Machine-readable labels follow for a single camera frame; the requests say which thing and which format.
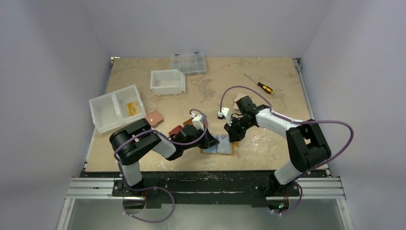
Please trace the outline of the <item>gold credit card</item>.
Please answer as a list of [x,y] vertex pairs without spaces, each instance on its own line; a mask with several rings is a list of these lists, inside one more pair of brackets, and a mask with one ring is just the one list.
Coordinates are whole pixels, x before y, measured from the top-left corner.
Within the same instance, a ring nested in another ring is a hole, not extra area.
[[128,116],[135,116],[141,113],[139,103],[137,101],[128,103],[127,105]]

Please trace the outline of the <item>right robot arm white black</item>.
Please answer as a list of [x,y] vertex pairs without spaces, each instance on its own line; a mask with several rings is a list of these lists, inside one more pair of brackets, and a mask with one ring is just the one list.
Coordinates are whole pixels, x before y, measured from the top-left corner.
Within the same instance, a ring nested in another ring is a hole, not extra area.
[[292,120],[267,105],[255,105],[249,96],[240,98],[236,104],[239,117],[225,107],[217,113],[219,119],[226,120],[224,129],[230,142],[241,141],[251,127],[270,130],[287,141],[289,160],[270,175],[269,189],[273,194],[282,194],[290,182],[331,157],[324,134],[313,120]]

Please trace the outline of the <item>orange card holder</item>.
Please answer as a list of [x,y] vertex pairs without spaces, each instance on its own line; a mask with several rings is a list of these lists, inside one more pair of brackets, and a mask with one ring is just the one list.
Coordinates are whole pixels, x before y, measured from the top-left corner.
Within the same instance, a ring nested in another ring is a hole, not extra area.
[[230,142],[228,134],[213,134],[218,144],[208,148],[200,149],[201,154],[234,155],[238,149],[238,142]]

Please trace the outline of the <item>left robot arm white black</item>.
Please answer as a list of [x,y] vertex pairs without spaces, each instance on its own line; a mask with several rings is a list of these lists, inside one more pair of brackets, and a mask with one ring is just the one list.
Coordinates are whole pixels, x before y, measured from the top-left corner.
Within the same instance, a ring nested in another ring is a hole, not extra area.
[[113,132],[109,142],[125,181],[124,190],[131,196],[137,196],[142,192],[140,160],[147,153],[153,151],[173,161],[181,157],[185,150],[191,148],[205,150],[219,143],[201,121],[197,124],[177,126],[167,137],[153,129],[145,118]]

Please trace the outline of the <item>light blue credit card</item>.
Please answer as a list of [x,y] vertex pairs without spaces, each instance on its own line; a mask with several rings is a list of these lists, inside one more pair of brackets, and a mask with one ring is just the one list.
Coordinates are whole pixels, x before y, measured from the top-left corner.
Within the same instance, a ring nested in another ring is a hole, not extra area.
[[210,148],[208,148],[208,149],[203,149],[203,150],[202,150],[202,153],[217,154],[217,153],[218,153],[218,152],[217,152],[217,146],[213,146],[213,147],[210,147]]

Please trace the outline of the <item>white VIP credit card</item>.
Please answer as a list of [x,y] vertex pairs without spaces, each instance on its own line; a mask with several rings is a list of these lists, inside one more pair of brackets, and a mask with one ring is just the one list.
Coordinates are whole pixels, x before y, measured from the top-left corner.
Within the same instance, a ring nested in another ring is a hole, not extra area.
[[229,135],[219,135],[217,139],[217,152],[220,154],[232,155],[233,144],[229,140]]

